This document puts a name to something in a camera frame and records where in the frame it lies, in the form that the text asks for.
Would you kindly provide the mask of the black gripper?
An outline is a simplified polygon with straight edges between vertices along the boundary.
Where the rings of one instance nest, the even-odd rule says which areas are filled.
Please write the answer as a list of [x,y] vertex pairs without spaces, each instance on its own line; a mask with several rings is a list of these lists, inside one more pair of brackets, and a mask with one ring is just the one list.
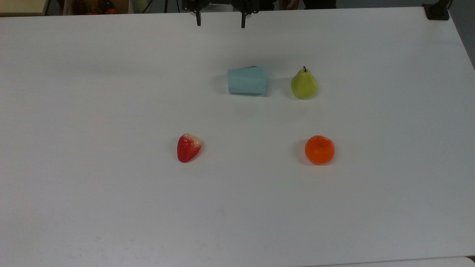
[[[247,14],[255,14],[260,11],[273,11],[276,0],[182,0],[181,8],[189,12],[196,10],[197,25],[201,26],[201,12],[242,12],[240,8],[248,9]],[[241,28],[246,25],[246,13],[241,13]]]

